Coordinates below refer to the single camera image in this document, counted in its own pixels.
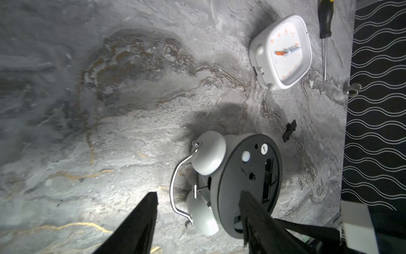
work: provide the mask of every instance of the screwdriver handle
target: screwdriver handle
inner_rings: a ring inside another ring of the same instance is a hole
[[[333,0],[321,0],[319,5],[320,39],[331,36],[331,19],[334,13]]]

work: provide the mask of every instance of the black patterned fabric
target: black patterned fabric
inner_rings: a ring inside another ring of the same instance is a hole
[[[356,11],[342,200],[406,211],[406,1]]]

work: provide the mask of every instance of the screwdriver shaft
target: screwdriver shaft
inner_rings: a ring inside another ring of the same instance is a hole
[[[323,76],[324,76],[324,81],[326,81],[327,80],[327,38],[324,38],[323,41],[324,41]]]

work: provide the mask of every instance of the round alarm clock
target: round alarm clock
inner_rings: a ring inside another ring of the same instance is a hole
[[[293,86],[311,65],[304,20],[291,15],[268,26],[252,40],[249,57],[262,87],[280,90]]]

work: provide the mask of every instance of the number sticker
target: number sticker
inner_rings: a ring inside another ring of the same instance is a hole
[[[268,145],[267,144],[262,144],[261,146],[261,153],[265,155],[268,152]]]

